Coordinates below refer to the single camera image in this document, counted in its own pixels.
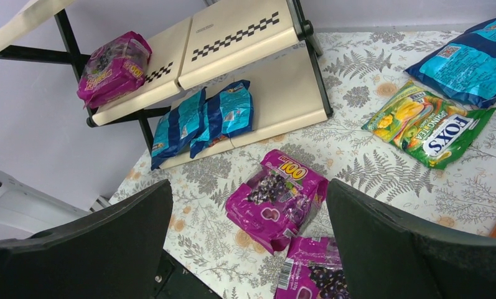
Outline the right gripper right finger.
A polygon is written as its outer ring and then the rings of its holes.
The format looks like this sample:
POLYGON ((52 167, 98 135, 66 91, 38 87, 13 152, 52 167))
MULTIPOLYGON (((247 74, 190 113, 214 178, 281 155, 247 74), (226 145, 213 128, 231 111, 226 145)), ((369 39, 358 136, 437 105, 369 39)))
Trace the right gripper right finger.
POLYGON ((326 203, 352 298, 496 298, 496 239, 424 220, 338 179, 326 203))

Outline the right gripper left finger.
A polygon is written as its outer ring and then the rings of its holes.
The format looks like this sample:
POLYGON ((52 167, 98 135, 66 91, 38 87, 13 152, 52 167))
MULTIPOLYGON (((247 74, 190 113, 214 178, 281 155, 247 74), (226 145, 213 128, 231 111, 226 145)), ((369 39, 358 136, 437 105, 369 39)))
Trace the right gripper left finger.
POLYGON ((0 240, 0 298, 151 298, 172 208, 162 180, 67 224, 0 240))

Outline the green Fox's candy bag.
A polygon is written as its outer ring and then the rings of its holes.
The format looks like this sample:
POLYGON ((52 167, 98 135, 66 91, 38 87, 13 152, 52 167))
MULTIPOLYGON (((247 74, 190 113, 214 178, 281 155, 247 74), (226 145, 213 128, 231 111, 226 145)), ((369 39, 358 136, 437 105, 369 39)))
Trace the green Fox's candy bag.
POLYGON ((467 110, 409 80, 362 128, 426 167, 443 170, 467 151, 494 112, 467 110))

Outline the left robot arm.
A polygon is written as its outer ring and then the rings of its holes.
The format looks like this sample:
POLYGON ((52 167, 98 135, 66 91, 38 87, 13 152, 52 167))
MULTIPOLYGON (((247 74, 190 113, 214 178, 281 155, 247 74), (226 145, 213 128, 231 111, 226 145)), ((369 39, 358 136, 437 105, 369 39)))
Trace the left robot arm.
POLYGON ((87 215, 0 171, 0 225, 35 234, 87 215))

